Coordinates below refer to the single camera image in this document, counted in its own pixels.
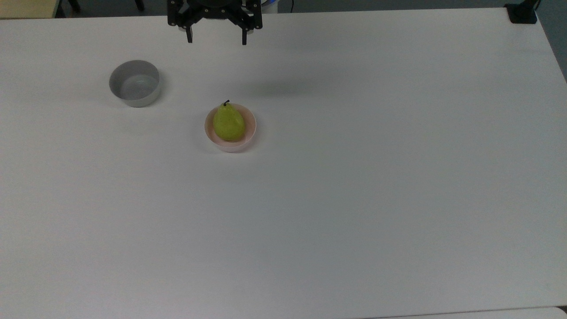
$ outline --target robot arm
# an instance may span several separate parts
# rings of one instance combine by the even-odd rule
[[[242,29],[242,44],[254,29],[262,29],[261,0],[167,0],[167,23],[179,26],[193,42],[191,26],[205,19],[228,19]]]

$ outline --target pear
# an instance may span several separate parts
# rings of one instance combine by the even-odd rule
[[[229,103],[230,100],[219,106],[213,117],[214,132],[225,141],[238,141],[244,136],[244,119],[240,112]]]

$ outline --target floor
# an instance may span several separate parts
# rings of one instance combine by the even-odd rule
[[[138,11],[134,0],[78,0],[81,13],[71,12],[68,0],[61,0],[67,16],[75,18],[96,16],[166,15],[165,0],[143,0],[144,11]],[[293,0],[293,12],[367,11],[447,9],[471,7],[502,7],[521,0]],[[292,0],[280,0],[279,11],[290,12]],[[567,79],[567,1],[541,0],[538,8],[549,43]]]

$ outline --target black bracket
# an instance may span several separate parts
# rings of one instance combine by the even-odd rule
[[[185,29],[187,42],[193,42],[191,26],[203,18],[228,19],[239,26],[243,45],[249,32],[263,26],[260,0],[167,0],[167,23]]]
[[[539,0],[525,0],[519,5],[507,3],[504,7],[508,10],[510,22],[516,24],[535,24],[538,17],[535,14],[535,5]]]

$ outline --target pink bowl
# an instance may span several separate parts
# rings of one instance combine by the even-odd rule
[[[243,107],[242,105],[231,103],[234,108],[242,115],[244,119],[244,125],[246,126],[246,130],[244,131],[244,136],[236,141],[236,142],[229,142],[225,141],[222,138],[218,137],[217,134],[214,132],[213,128],[213,117],[217,113],[218,107],[212,109],[207,118],[205,119],[205,133],[207,134],[209,140],[211,140],[218,149],[224,152],[238,152],[243,150],[250,144],[254,133],[256,133],[256,118],[254,114],[250,112],[249,109]]]

